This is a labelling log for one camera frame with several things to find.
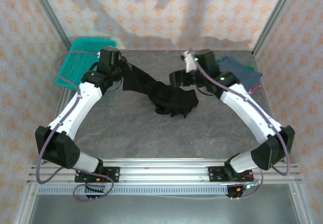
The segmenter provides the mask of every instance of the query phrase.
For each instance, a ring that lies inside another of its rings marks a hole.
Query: marble-patterned surface
[[[185,67],[182,51],[129,50],[128,61],[156,80],[169,83],[169,73]],[[250,51],[215,51],[254,66]],[[146,95],[119,90],[106,93],[91,109],[75,138],[80,149],[101,158],[204,157],[226,159],[256,147],[249,128],[215,96],[196,92],[199,104],[183,118],[158,115]],[[262,89],[253,98],[267,111]]]

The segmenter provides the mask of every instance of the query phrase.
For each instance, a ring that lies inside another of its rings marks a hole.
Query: black cloth
[[[132,69],[124,70],[123,90],[148,95],[156,106],[156,113],[171,114],[172,117],[182,114],[186,118],[192,108],[197,106],[198,99],[194,90],[185,91],[180,87],[165,85],[140,68],[131,66]]]

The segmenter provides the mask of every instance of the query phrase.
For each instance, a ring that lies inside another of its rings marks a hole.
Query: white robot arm
[[[101,99],[114,81],[122,79],[123,67],[130,68],[130,65],[118,49],[105,47],[101,50],[97,70],[89,70],[82,78],[82,83],[79,85],[80,95],[75,94],[65,109],[47,128],[40,126],[36,130],[39,153],[48,141],[48,136],[55,130],[44,151],[43,159],[67,169],[105,175],[102,172],[102,160],[81,152],[73,140],[79,126],[94,104]],[[62,118],[69,111],[70,114],[62,122]]]
[[[205,86],[208,92],[228,105],[243,120],[260,144],[259,147],[239,153],[226,161],[226,173],[229,176],[232,177],[257,167],[262,170],[270,169],[285,156],[282,144],[285,144],[288,153],[290,152],[295,135],[293,128],[290,126],[284,128],[272,119],[250,97],[231,72],[220,72],[211,50],[200,50],[194,55],[192,52],[186,51],[181,58],[186,64],[186,70],[171,73],[171,84],[173,86],[192,84],[198,87]],[[198,61],[201,67],[199,70],[195,61]],[[205,74],[200,72],[201,70],[210,78],[207,79]]]

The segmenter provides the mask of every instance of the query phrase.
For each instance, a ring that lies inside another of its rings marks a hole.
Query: cable
[[[259,170],[260,170],[260,174],[261,174],[261,179],[260,179],[260,184],[258,185],[257,189],[249,195],[237,197],[237,198],[232,198],[232,199],[234,199],[234,200],[246,199],[246,198],[249,198],[259,192],[259,190],[262,188],[262,184],[263,184],[263,171],[262,171],[262,169],[259,169]]]
[[[75,171],[80,171],[80,172],[82,172],[82,173],[85,173],[85,174],[88,174],[88,175],[93,175],[93,176],[97,176],[97,177],[101,177],[101,178],[106,178],[107,180],[110,180],[111,181],[111,187],[110,187],[110,189],[107,191],[107,192],[105,192],[103,195],[101,195],[101,196],[99,196],[99,197],[96,197],[95,199],[96,200],[99,200],[99,199],[102,199],[102,198],[104,198],[105,196],[107,196],[111,191],[112,191],[112,189],[113,189],[113,187],[114,187],[114,182],[113,182],[113,180],[110,178],[110,177],[108,177],[108,176],[106,176],[106,175],[99,175],[99,174],[95,174],[95,173],[90,173],[90,172],[88,172],[88,171],[84,171],[84,170],[77,170],[77,169],[74,169]],[[79,201],[79,202],[88,202],[88,201],[91,201],[92,200],[92,198],[90,198],[90,199],[80,199],[80,198],[78,198],[77,196],[76,196],[76,194],[75,194],[75,192],[76,192],[76,190],[77,190],[77,188],[79,188],[79,187],[81,187],[81,186],[87,186],[87,187],[99,187],[100,185],[93,185],[93,184],[80,184],[80,185],[78,185],[78,186],[76,186],[75,188],[74,188],[74,190],[73,190],[73,198],[75,199],[75,200],[77,200],[77,201]]]
[[[163,197],[163,198],[174,198],[174,199],[186,199],[186,200],[216,200],[216,199],[228,199],[227,196],[218,197],[187,197],[187,196],[174,196],[174,195],[147,195],[150,197]]]
[[[60,168],[58,168],[48,179],[46,179],[46,180],[44,180],[44,181],[42,181],[41,179],[40,179],[40,175],[39,175],[39,172],[40,172],[40,165],[41,165],[41,160],[42,160],[42,157],[43,157],[43,155],[44,155],[44,153],[45,153],[45,150],[46,150],[46,148],[47,148],[47,146],[48,146],[48,144],[49,144],[49,142],[50,142],[50,140],[51,140],[51,138],[53,137],[53,135],[54,135],[54,133],[56,132],[56,130],[58,129],[58,127],[60,127],[60,125],[62,125],[63,124],[63,122],[64,122],[64,120],[71,114],[71,112],[75,109],[75,107],[77,106],[77,104],[78,104],[78,102],[80,101],[80,97],[81,97],[81,90],[80,90],[80,87],[78,86],[78,85],[76,85],[75,83],[73,83],[72,81],[70,81],[70,80],[68,80],[68,79],[65,79],[63,76],[61,76],[60,75],[60,73],[59,73],[59,69],[58,69],[58,63],[59,63],[59,61],[63,58],[63,57],[65,57],[65,56],[67,56],[67,55],[69,55],[69,54],[74,54],[74,53],[83,53],[83,54],[90,54],[90,55],[96,55],[96,56],[98,56],[98,54],[97,53],[93,53],[93,52],[88,52],[88,51],[69,51],[69,52],[66,52],[66,53],[64,53],[63,55],[61,55],[57,60],[56,60],[56,62],[55,62],[55,72],[56,72],[56,74],[57,74],[57,76],[60,78],[60,79],[62,79],[64,82],[66,82],[66,83],[68,83],[68,84],[71,84],[71,85],[73,85],[75,88],[76,88],[76,91],[77,91],[77,98],[76,98],[76,100],[75,100],[75,102],[74,102],[74,104],[72,105],[72,107],[67,111],[67,113],[61,118],[61,120],[57,123],[57,125],[53,128],[53,130],[51,131],[51,133],[49,134],[49,136],[47,137],[47,139],[46,139],[46,141],[45,141],[45,143],[44,143],[44,145],[43,145],[43,147],[42,147],[42,149],[41,149],[41,151],[40,151],[40,153],[39,153],[39,156],[38,156],[38,159],[37,159],[37,166],[36,166],[36,179],[37,179],[37,182],[39,183],[39,184],[46,184],[46,183],[48,183],[59,171],[61,171],[62,169],[63,169],[63,167],[60,167]],[[102,177],[102,178],[106,178],[106,179],[108,179],[108,180],[110,180],[111,181],[111,184],[112,184],[112,186],[111,186],[111,188],[110,188],[110,190],[108,190],[105,194],[103,194],[102,196],[100,196],[100,197],[97,197],[97,199],[100,199],[100,198],[103,198],[103,197],[105,197],[111,190],[112,190],[112,188],[113,188],[113,186],[114,186],[114,182],[113,182],[113,180],[111,179],[111,178],[109,178],[108,176],[104,176],[104,175],[99,175],[99,174],[95,174],[95,173],[90,173],[90,172],[87,172],[87,171],[81,171],[81,172],[83,172],[83,173],[86,173],[86,174],[89,174],[89,175],[93,175],[93,176],[98,176],[98,177]],[[97,185],[91,185],[91,184],[81,184],[81,185],[78,185],[75,189],[74,189],[74,191],[73,191],[73,197],[74,197],[74,199],[76,199],[76,200],[78,200],[78,201],[80,201],[80,202],[85,202],[86,200],[81,200],[81,199],[78,199],[78,198],[76,198],[76,196],[75,196],[75,191],[76,191],[76,189],[78,188],[78,187],[80,187],[80,186],[92,186],[92,187],[97,187]]]
[[[199,88],[199,87],[197,87],[197,86],[196,86],[196,89],[197,89],[197,91],[198,91],[198,92],[200,92],[201,94],[204,94],[204,95],[207,95],[207,96],[214,96],[214,94],[207,94],[207,93],[203,92],[203,91],[202,91],[202,90],[200,90],[200,88]]]
[[[89,68],[89,70],[93,70],[97,66],[98,62],[92,64],[92,66]]]
[[[113,91],[116,91],[117,89],[119,89],[120,86],[122,85],[122,79],[119,82],[120,82],[120,84],[117,86],[117,88],[115,88],[113,90],[110,90],[110,91],[107,91],[107,92],[113,92]]]
[[[256,84],[255,86],[253,86],[251,88],[251,90],[249,91],[249,95],[252,96],[254,94],[254,92],[257,90],[257,89],[260,89],[261,88],[261,84]]]
[[[104,184],[104,179],[102,179],[102,186],[101,186],[102,191],[103,191],[103,184]]]
[[[253,178],[254,180],[256,180],[257,182],[258,182],[258,180],[254,177],[254,176],[252,176],[252,175],[244,175],[243,176],[243,178],[244,178],[244,181],[243,181],[243,187],[246,187],[245,186],[245,184],[246,184],[246,180],[247,180],[247,178],[246,177],[251,177],[251,178]]]

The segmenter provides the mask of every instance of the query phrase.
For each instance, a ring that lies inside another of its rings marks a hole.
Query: green plastic basket
[[[101,38],[77,38],[72,44],[70,51],[79,50],[97,53],[105,46],[116,47],[117,43],[112,40]],[[95,55],[81,53],[69,54],[64,60],[60,70],[60,75],[72,81],[76,85],[79,85],[83,75],[95,62],[98,62],[98,57]],[[59,77],[56,78],[56,83],[76,91],[76,88],[73,85],[65,83]]]

